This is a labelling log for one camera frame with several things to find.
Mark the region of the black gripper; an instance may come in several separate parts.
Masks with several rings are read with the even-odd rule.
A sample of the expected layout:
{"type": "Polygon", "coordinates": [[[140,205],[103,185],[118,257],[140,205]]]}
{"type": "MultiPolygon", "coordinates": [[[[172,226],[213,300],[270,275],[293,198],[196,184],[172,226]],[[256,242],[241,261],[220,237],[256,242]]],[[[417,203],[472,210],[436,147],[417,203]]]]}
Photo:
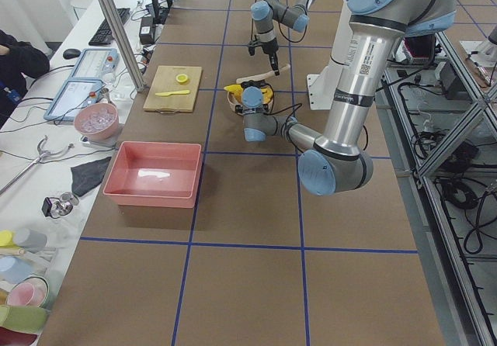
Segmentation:
{"type": "Polygon", "coordinates": [[[250,114],[256,114],[256,113],[261,113],[265,115],[270,114],[270,109],[267,104],[262,104],[261,106],[258,107],[247,107],[243,105],[236,105],[235,106],[235,113],[237,113],[240,116],[247,116],[250,114]]]}
{"type": "Polygon", "coordinates": [[[270,66],[274,72],[275,76],[280,74],[280,67],[277,57],[277,51],[279,50],[279,45],[276,38],[272,38],[269,41],[260,40],[255,38],[250,40],[248,43],[248,51],[251,56],[255,54],[255,49],[261,47],[264,54],[269,55],[270,66]]]}

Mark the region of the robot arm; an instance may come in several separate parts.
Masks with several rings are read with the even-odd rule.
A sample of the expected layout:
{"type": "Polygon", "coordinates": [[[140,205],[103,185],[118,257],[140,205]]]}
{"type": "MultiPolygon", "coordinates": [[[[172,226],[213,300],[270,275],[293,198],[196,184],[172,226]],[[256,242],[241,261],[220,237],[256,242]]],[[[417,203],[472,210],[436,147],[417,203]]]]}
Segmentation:
{"type": "Polygon", "coordinates": [[[279,45],[274,24],[284,25],[296,32],[305,33],[309,23],[308,10],[315,0],[296,0],[292,6],[280,0],[258,0],[251,5],[252,34],[248,42],[248,52],[255,54],[260,47],[268,56],[272,71],[278,75],[280,66],[277,57],[279,45]]]}
{"type": "Polygon", "coordinates": [[[335,90],[328,91],[331,108],[323,133],[293,117],[263,111],[262,91],[242,93],[244,135],[261,142],[279,135],[301,149],[298,174],[315,195],[331,195],[367,184],[374,166],[358,139],[377,86],[392,51],[406,37],[448,29],[456,0],[346,0],[352,36],[335,90]]]}

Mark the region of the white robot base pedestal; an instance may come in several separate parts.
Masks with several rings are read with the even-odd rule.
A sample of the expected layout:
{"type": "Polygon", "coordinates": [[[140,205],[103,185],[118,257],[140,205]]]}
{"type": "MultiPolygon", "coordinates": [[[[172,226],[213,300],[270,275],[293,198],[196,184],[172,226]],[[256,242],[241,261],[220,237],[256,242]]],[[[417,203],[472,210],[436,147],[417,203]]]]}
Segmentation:
{"type": "Polygon", "coordinates": [[[351,11],[343,0],[339,24],[335,33],[328,64],[319,74],[307,75],[308,99],[311,110],[329,110],[333,94],[339,82],[342,67],[346,62],[353,31],[349,26],[351,11]]]}

